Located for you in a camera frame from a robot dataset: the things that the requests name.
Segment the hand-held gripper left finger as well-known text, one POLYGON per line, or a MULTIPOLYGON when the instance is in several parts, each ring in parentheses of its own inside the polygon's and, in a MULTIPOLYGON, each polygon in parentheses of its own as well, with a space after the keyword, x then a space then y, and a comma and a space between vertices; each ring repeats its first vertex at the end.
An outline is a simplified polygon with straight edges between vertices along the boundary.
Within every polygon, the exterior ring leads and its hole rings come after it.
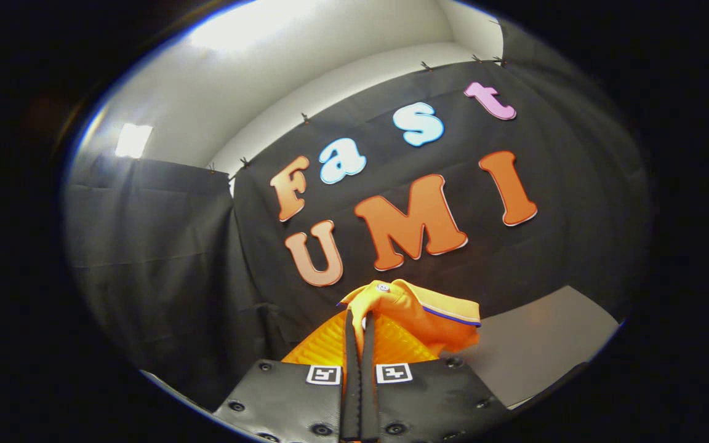
POLYGON ((258 360, 214 417, 264 442, 359 440, 361 369, 342 311, 282 360, 258 360))

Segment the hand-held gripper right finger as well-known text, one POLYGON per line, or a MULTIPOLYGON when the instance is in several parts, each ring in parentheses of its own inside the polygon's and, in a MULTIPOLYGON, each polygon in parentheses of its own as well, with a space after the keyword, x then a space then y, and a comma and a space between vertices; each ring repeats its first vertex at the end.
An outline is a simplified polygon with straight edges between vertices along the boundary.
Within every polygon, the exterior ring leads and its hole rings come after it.
POLYGON ((473 442, 507 421, 510 410, 458 356, 378 364, 387 317, 363 320, 362 440, 473 442))

